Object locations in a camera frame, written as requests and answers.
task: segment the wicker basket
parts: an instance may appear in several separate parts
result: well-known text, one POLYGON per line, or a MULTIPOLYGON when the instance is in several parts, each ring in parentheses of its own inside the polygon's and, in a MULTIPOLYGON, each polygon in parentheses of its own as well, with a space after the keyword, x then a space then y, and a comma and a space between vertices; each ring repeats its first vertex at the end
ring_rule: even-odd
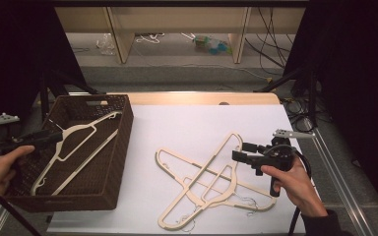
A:
POLYGON ((45 184, 36 195, 31 188, 39 174, 56 152, 56 144, 38 154, 27 156, 21 165, 21 175, 9 188, 5 199, 29 212, 114 209, 124 169, 127 147, 134 115, 127 95, 58 96, 42 129, 59 132, 75 125, 89 124, 112 112, 121 111, 113 119, 106 119, 93 128, 73 132, 63 141, 60 157, 67 156, 89 137, 65 161, 55 161, 47 172, 45 184), (58 194, 51 194, 90 156, 116 129, 118 134, 58 194))

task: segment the white board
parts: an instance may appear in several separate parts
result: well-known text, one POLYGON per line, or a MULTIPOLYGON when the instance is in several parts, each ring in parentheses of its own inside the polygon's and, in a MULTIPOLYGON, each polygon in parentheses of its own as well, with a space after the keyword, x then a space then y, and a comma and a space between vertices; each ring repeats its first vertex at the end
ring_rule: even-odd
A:
MULTIPOLYGON (((250 215, 246 209, 217 206, 200 213, 184 230, 168 231, 158 226, 158 217, 182 187, 156 164, 157 149, 169 148, 205 163, 231 132, 239 134, 243 142, 269 145, 276 129, 291 130, 281 105, 134 105, 132 109, 134 123, 117 208, 55 212, 48 232, 187 234, 184 230, 188 230, 191 234, 257 234, 288 231, 295 206, 285 191, 267 211, 250 215)), ((295 139, 291 144, 300 151, 295 139)), ((269 191, 269 176, 256 176, 254 169, 243 163, 238 163, 236 170, 239 180, 269 191)), ((304 232, 301 217, 295 232, 304 232)))

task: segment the white plastic hanger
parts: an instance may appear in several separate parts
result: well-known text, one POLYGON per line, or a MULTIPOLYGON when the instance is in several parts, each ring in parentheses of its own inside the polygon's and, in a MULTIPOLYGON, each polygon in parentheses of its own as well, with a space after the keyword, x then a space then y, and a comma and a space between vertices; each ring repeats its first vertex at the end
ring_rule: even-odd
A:
POLYGON ((103 120, 106 120, 106 119, 115 118, 118 114, 121 114, 121 113, 122 113, 121 111, 112 111, 112 112, 110 112, 110 113, 108 113, 108 114, 100 117, 99 119, 92 121, 89 124, 86 124, 86 125, 76 125, 76 126, 69 127, 67 130, 63 130, 63 134, 62 134, 63 141, 61 141, 61 142, 59 142, 59 143, 56 144, 56 152, 51 157, 50 161, 48 161, 48 163, 45 166, 44 170, 41 172, 41 174, 38 176, 38 178, 32 184, 31 195, 35 196, 36 189, 39 188, 39 187, 41 187, 41 186, 43 186, 45 184, 45 175, 50 170, 50 168, 53 166, 53 164, 55 163, 55 161, 57 161, 57 160, 58 161, 66 161, 78 148, 80 148, 96 132, 96 126, 95 125, 97 123, 99 123, 99 122, 101 122, 103 120), (61 148, 63 147, 64 141, 66 140, 66 138, 69 137, 71 134, 73 134, 74 132, 76 132, 78 130, 87 129, 89 127, 93 128, 92 132, 87 137, 85 137, 72 151, 70 151, 69 154, 66 155, 66 157, 64 157, 64 158, 60 157, 59 154, 60 154, 61 148))
POLYGON ((229 141, 229 139, 234 136, 238 138, 239 145, 237 147, 238 151, 241 151, 241 146, 242 146, 242 139, 238 134, 231 133, 229 134, 223 141, 223 143, 219 146, 217 151, 211 156, 211 158, 207 161, 206 164, 200 164, 190 158, 187 158, 185 156, 179 155, 169 149, 166 148, 160 148, 156 152, 156 161, 157 165, 163 169, 168 175, 170 175, 175 181, 177 181, 182 187, 183 190, 180 192, 180 194, 177 196, 177 198, 174 199, 174 201, 167 207, 167 209, 161 214, 161 216, 158 218, 158 225, 161 228, 167 229, 167 230, 179 230, 182 229, 184 226, 186 226, 189 222, 191 222, 198 214, 200 214, 203 210, 207 209, 208 207, 217 207, 221 205, 226 205, 226 206, 231 206, 231 207, 240 207, 244 209, 249 209, 249 210, 254 210, 254 211, 264 211, 268 210, 271 207, 273 207, 276 203, 276 198, 273 198, 270 196, 267 192, 264 190, 258 189, 254 186, 251 186, 247 183, 243 183, 241 181, 237 180, 237 175, 236 175, 236 165, 237 161, 230 161, 230 164, 226 165, 223 169, 220 171, 213 170, 209 168, 209 165, 214 161, 214 159, 217 157, 217 155, 221 152, 222 148, 225 146, 225 144, 229 141), (194 177, 185 177, 185 178, 180 178, 176 173, 174 173, 170 168, 167 166, 166 163, 162 162, 160 160, 160 155, 162 153, 167 153, 170 154, 173 157, 179 158, 187 163, 190 163, 198 168, 200 170, 194 177), (223 174, 224 170, 226 168, 231 169, 231 174, 230 176, 227 176, 223 174), (214 180, 210 184, 205 184, 199 181, 199 178, 201 177, 204 172, 209 172, 213 175, 215 175, 214 180), (214 188, 214 184, 218 181, 219 178, 222 178, 224 180, 229 181, 229 186, 225 191, 220 191, 214 188), (192 191, 191 188, 194 186, 194 184, 201 184, 206 188, 204 193, 202 194, 201 198, 196 196, 192 191), (240 203, 234 203, 229 200, 231 196, 236 196, 235 189, 237 185, 242 186, 244 188, 247 188, 249 190, 252 190, 258 194, 261 194, 265 197, 268 197, 270 199, 270 202, 266 206, 251 206, 251 205, 244 205, 240 203), (220 193, 218 196, 215 196, 214 198, 211 198, 207 200, 206 195, 210 191, 215 191, 220 193), (194 212, 188 216, 185 216, 184 219, 182 218, 181 220, 177 221, 176 224, 169 224, 164 222, 164 220, 167 218, 167 216, 170 214, 170 212, 182 201, 184 197, 187 197, 195 206, 196 209, 194 212))

